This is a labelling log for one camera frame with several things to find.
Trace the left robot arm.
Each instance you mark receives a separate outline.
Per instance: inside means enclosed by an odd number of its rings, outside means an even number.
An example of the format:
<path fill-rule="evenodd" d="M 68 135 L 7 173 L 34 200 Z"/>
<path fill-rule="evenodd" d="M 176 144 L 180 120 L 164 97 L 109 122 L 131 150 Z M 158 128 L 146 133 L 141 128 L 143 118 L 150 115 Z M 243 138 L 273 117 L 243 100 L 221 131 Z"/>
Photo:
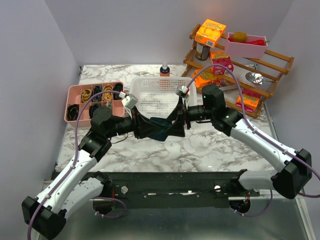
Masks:
<path fill-rule="evenodd" d="M 27 239 L 38 233 L 48 240 L 57 237 L 68 218 L 92 198 L 107 197 L 110 180 L 102 173 L 90 177 L 84 185 L 81 179 L 106 155 L 111 138 L 133 132 L 138 139 L 150 137 L 161 127 L 144 117 L 136 108 L 132 116 L 118 117 L 108 107 L 99 107 L 90 121 L 91 128 L 80 142 L 75 143 L 75 155 L 60 174 L 36 197 L 26 197 L 22 213 L 28 225 Z"/>

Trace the dark green tie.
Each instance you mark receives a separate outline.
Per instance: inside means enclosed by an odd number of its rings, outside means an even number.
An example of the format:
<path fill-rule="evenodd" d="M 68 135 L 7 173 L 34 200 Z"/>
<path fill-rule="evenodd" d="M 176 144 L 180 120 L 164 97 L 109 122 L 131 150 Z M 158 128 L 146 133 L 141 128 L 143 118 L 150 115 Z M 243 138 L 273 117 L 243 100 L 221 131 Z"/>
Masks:
<path fill-rule="evenodd" d="M 172 125 L 172 121 L 159 117 L 151 117 L 149 120 L 152 124 L 160 128 L 158 132 L 152 134 L 149 138 L 158 142 L 164 142 L 168 137 L 165 135 L 165 131 Z"/>

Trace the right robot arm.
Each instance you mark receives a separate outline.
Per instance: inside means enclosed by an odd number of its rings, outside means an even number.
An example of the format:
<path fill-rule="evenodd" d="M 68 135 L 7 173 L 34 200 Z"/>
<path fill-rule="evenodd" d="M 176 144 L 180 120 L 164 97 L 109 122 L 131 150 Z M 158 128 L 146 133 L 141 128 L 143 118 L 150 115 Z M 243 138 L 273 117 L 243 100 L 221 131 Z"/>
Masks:
<path fill-rule="evenodd" d="M 184 137 L 191 122 L 208 120 L 219 132 L 250 147 L 272 166 L 271 171 L 243 170 L 230 183 L 230 191 L 241 196 L 247 190 L 275 190 L 287 199 L 294 199 L 312 177 L 311 154 L 305 149 L 295 151 L 249 122 L 240 112 L 226 106 L 224 93 L 213 84 L 202 88 L 202 105 L 188 106 L 189 89 L 179 85 L 175 109 L 167 118 L 172 124 L 166 136 Z"/>

